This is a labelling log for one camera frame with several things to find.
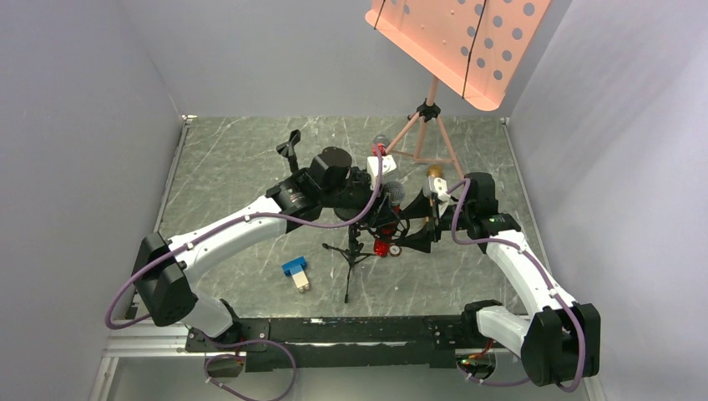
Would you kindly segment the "black tripod shock mount stand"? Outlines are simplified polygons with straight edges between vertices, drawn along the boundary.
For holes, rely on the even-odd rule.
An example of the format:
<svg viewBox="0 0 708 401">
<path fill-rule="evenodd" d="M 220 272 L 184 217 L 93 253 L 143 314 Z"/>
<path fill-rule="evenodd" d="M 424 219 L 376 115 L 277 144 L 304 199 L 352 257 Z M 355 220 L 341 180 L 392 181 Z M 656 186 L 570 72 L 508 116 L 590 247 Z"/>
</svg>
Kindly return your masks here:
<svg viewBox="0 0 708 401">
<path fill-rule="evenodd" d="M 351 273 L 353 272 L 354 267 L 357 266 L 358 264 L 362 263 L 363 261 L 365 261 L 367 258 L 377 256 L 374 253 L 373 248 L 372 248 L 372 251 L 364 251 L 365 244 L 359 240 L 359 236 L 362 233 L 367 232 L 372 235 L 372 238 L 375 241 L 375 230 L 376 229 L 372 229 L 372 214 L 369 217 L 366 217 L 366 219 L 362 219 L 361 221 L 357 222 L 356 224 L 352 224 L 352 225 L 348 226 L 348 228 L 347 228 L 347 248 L 342 249 L 342 248 L 339 248 L 336 246 L 322 243 L 323 248 L 325 248 L 329 251 L 338 252 L 346 260 L 348 269 L 347 269 L 347 274 L 346 274 L 345 295 L 344 295 L 344 299 L 343 299 L 343 302 L 345 304 L 349 303 Z M 410 221 L 405 220 L 401 217 L 401 211 L 399 212 L 398 216 L 400 218 L 400 221 L 398 222 L 397 229 L 396 229 L 395 233 L 393 234 L 393 237 L 391 240 L 391 245 L 395 245 L 395 246 L 399 246 L 396 244 L 396 241 L 398 239 L 404 237 L 410 230 Z"/>
</svg>

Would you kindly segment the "red glitter microphone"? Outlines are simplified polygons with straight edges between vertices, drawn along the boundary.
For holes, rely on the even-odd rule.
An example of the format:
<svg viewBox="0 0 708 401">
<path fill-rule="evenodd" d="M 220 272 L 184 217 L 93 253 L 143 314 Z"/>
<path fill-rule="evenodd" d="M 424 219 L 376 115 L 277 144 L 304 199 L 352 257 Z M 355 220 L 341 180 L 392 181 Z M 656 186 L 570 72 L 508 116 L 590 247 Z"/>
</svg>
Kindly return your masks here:
<svg viewBox="0 0 708 401">
<path fill-rule="evenodd" d="M 389 254 L 391 240 L 400 221 L 400 204 L 405 195 L 403 184 L 398 181 L 389 181 L 382 187 L 382 203 L 374 220 L 376 230 L 373 250 L 379 257 Z"/>
</svg>

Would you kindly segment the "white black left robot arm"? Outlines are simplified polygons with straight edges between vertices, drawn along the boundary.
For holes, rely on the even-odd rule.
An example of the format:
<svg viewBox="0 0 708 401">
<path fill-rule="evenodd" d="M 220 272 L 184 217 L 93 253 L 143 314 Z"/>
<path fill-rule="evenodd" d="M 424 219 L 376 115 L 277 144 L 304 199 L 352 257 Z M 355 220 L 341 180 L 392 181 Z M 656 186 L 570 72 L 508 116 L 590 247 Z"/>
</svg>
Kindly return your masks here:
<svg viewBox="0 0 708 401">
<path fill-rule="evenodd" d="M 235 312 L 227 302 L 200 294 L 199 279 L 253 245 L 300 226 L 316 227 L 324 209 L 350 211 L 341 226 L 364 220 L 397 168 L 379 147 L 365 169 L 337 147 L 325 148 L 306 168 L 285 145 L 279 150 L 288 156 L 292 174 L 249 205 L 200 229 L 168 239 L 153 232 L 141 241 L 131 279 L 156 326 L 182 322 L 210 338 L 235 336 L 240 330 Z"/>
</svg>

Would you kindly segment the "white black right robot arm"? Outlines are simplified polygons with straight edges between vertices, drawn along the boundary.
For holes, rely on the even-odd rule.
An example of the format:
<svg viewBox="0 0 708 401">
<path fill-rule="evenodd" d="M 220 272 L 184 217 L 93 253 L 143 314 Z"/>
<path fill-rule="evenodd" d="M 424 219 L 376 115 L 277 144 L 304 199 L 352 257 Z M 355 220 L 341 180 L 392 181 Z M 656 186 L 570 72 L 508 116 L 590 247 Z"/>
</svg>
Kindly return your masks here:
<svg viewBox="0 0 708 401">
<path fill-rule="evenodd" d="M 398 244 L 428 252 L 448 231 L 456 244 L 478 246 L 505 275 L 527 316 L 499 301 L 471 302 L 460 316 L 463 338 L 509 350 L 522 362 L 526 382 L 573 392 L 583 378 L 599 372 L 599 312 L 591 303 L 577 302 L 552 277 L 519 223 L 499 211 L 495 194 L 488 173 L 469 173 L 453 186 L 430 174 L 402 213 L 427 224 Z"/>
</svg>

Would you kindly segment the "black round-base clip mic stand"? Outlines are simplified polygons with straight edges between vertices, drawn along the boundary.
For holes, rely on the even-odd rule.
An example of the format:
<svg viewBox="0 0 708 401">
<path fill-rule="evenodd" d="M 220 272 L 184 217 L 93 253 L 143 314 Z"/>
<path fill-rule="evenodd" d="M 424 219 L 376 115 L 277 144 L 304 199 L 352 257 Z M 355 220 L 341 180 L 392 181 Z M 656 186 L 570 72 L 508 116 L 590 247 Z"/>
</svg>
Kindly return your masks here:
<svg viewBox="0 0 708 401">
<path fill-rule="evenodd" d="M 354 208 L 334 208 L 333 212 L 341 223 L 346 225 L 356 224 L 367 214 L 367 211 L 363 209 L 359 210 Z"/>
</svg>

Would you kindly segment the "black round-base fork mic stand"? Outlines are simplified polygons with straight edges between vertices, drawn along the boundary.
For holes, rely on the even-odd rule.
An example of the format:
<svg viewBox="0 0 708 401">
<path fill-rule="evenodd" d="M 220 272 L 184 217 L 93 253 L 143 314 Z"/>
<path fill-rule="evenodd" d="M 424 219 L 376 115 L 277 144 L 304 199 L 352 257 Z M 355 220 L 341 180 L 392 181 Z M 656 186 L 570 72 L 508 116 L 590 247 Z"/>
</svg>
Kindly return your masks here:
<svg viewBox="0 0 708 401">
<path fill-rule="evenodd" d="M 286 142 L 276 146 L 276 152 L 287 160 L 291 173 L 296 173 L 300 169 L 295 151 L 295 147 L 300 140 L 301 132 L 298 129 L 294 129 L 290 132 Z"/>
</svg>

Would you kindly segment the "pink music stand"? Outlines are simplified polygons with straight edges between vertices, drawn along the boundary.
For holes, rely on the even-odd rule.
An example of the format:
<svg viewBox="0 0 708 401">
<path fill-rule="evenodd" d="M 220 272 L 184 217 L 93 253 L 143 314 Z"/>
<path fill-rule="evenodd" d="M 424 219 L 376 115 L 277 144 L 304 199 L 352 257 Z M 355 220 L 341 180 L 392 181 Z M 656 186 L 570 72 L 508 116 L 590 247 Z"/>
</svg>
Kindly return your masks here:
<svg viewBox="0 0 708 401">
<path fill-rule="evenodd" d="M 409 115 L 387 153 L 398 154 L 398 143 L 418 124 L 416 147 L 408 158 L 430 163 L 421 152 L 427 126 L 434 122 L 448 149 L 444 163 L 460 172 L 435 103 L 439 84 L 447 85 L 477 110 L 498 109 L 551 5 L 544 0 L 372 2 L 366 21 L 432 74 L 424 102 Z"/>
</svg>

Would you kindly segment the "brown poker chip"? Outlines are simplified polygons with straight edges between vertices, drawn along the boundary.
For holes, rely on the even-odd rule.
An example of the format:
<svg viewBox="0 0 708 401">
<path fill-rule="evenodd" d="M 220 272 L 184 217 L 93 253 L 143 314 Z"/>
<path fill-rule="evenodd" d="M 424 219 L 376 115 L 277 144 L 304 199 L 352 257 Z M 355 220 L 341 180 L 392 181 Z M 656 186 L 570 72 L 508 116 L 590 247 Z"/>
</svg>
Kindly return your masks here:
<svg viewBox="0 0 708 401">
<path fill-rule="evenodd" d="M 398 257 L 402 254 L 402 249 L 399 246 L 390 245 L 388 250 L 388 255 L 392 257 Z"/>
</svg>

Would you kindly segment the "gold microphone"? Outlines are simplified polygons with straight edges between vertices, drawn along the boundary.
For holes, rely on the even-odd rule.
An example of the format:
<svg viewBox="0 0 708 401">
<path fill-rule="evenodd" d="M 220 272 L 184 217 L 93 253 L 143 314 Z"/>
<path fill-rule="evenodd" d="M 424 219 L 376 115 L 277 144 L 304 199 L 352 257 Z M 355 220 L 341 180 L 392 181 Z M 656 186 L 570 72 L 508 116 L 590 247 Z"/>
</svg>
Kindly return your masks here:
<svg viewBox="0 0 708 401">
<path fill-rule="evenodd" d="M 450 201 L 448 185 L 441 165 L 435 164 L 428 167 L 422 192 L 428 199 L 431 208 L 428 219 L 438 225 Z"/>
</svg>

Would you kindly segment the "purple glitter microphone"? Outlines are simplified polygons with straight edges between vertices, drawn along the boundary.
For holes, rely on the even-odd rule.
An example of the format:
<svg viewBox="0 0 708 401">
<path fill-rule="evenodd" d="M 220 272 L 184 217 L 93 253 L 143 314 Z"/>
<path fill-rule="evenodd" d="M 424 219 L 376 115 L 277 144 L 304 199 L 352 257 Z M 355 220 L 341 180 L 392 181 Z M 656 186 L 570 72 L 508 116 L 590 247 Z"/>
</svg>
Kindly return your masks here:
<svg viewBox="0 0 708 401">
<path fill-rule="evenodd" d="M 372 141 L 372 144 L 375 145 L 376 147 L 386 149 L 390 145 L 390 140 L 388 137 L 384 134 L 379 134 L 377 135 L 374 140 Z"/>
</svg>

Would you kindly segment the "blue white toy brick block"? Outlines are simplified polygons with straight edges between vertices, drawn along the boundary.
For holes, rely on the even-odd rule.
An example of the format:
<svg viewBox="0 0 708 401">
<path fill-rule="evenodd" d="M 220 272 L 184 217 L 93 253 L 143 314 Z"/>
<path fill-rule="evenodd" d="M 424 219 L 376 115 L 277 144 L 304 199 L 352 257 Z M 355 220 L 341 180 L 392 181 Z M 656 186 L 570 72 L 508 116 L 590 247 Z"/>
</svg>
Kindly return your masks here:
<svg viewBox="0 0 708 401">
<path fill-rule="evenodd" d="M 288 261 L 281 266 L 284 275 L 292 279 L 299 292 L 307 292 L 311 288 L 310 282 L 306 276 L 306 268 L 307 262 L 303 256 Z"/>
</svg>

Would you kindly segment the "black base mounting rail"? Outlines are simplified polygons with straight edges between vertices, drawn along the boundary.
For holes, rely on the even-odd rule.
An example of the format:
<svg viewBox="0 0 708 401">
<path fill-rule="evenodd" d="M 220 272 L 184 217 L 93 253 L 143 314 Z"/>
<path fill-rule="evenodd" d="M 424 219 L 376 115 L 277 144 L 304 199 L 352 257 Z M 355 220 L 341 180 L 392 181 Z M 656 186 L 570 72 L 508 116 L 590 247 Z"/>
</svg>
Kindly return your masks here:
<svg viewBox="0 0 708 401">
<path fill-rule="evenodd" d="M 245 355 L 247 373 L 299 368 L 425 365 L 455 368 L 488 340 L 472 335 L 461 315 L 404 317 L 243 318 L 240 336 L 209 343 L 191 328 L 188 353 Z"/>
</svg>

